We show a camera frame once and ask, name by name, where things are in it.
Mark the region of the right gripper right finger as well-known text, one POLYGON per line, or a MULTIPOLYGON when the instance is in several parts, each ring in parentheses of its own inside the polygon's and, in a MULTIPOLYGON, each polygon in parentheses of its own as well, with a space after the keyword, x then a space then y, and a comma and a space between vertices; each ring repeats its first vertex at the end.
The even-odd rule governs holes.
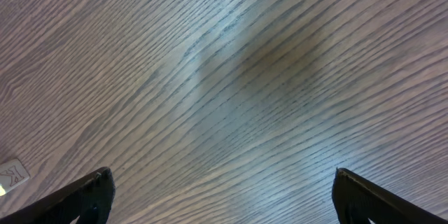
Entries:
POLYGON ((332 202, 343 224, 447 224, 447 221, 345 168, 338 168, 332 202))

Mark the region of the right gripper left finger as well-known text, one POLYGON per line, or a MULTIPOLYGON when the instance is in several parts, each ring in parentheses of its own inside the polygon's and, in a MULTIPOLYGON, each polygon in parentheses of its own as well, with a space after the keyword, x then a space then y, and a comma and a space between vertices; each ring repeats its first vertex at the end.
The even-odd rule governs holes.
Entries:
POLYGON ((106 223, 116 187, 101 167, 54 193, 1 219, 1 224, 106 223))

